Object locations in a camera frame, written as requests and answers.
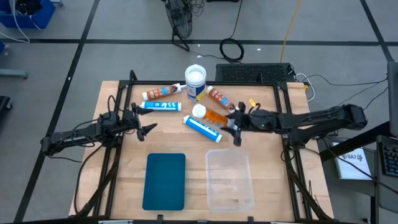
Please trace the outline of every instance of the wooden table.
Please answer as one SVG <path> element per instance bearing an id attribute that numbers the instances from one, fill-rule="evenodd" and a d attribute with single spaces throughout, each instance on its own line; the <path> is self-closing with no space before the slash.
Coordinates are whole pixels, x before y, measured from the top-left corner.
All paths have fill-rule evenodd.
<path id="1" fill-rule="evenodd" d="M 118 82 L 103 82 L 99 93 L 94 118 L 107 112 L 109 95 L 116 96 Z M 142 92 L 159 86 L 134 85 L 131 103 L 140 104 Z M 302 83 L 288 83 L 290 104 L 293 113 L 309 112 L 308 103 Z M 252 98 L 261 108 L 276 111 L 274 92 L 268 86 L 216 86 L 232 102 L 243 101 L 249 105 Z M 219 144 L 209 140 L 192 128 L 182 124 L 182 118 L 192 114 L 192 103 L 183 91 L 176 95 L 162 98 L 159 101 L 182 102 L 182 112 L 153 112 L 140 116 L 142 125 L 158 123 L 146 137 L 139 142 L 137 136 L 125 135 L 119 164 L 118 178 L 114 192 L 111 218 L 155 220 L 158 214 L 163 214 L 164 220 L 227 220 L 247 221 L 253 216 L 255 221 L 287 221 L 294 220 L 292 202 L 285 163 L 280 159 L 282 141 L 278 134 L 244 133 L 241 147 L 233 145 L 233 138 L 220 130 L 223 138 Z M 203 105 L 221 113 L 227 111 L 209 98 Z M 310 141 L 307 147 L 318 150 L 315 141 Z M 205 154 L 210 149 L 245 150 L 249 156 L 255 207 L 250 212 L 213 213 L 208 209 L 206 190 Z M 94 148 L 87 148 L 85 157 Z M 98 186 L 105 150 L 97 152 L 85 165 L 80 178 L 78 191 L 78 208 L 92 196 Z M 147 156 L 153 152 L 181 152 L 187 158 L 185 208 L 182 211 L 145 211 L 142 209 L 142 197 L 146 174 Z M 322 163 L 318 155 L 305 150 L 300 151 L 305 173 L 305 180 L 311 180 L 312 194 L 327 215 L 333 217 L 328 188 L 323 174 Z M 108 191 L 103 194 L 100 214 L 104 213 Z M 300 216 L 305 217 L 302 198 L 297 194 Z"/>

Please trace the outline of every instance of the transparent plastic bin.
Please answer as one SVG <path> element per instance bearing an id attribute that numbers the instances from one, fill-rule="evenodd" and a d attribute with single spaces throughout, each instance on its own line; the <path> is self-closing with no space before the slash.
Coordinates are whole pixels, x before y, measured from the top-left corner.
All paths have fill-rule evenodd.
<path id="1" fill-rule="evenodd" d="M 207 202 L 212 212 L 245 212 L 254 208 L 248 155 L 242 150 L 206 153 Z"/>

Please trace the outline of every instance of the black computer monitor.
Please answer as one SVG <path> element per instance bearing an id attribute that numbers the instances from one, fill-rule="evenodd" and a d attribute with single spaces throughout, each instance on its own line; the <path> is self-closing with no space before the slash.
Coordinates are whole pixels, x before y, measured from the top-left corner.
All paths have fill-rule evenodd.
<path id="1" fill-rule="evenodd" d="M 390 132 L 398 136 L 398 63 L 388 62 L 388 98 L 390 107 Z"/>

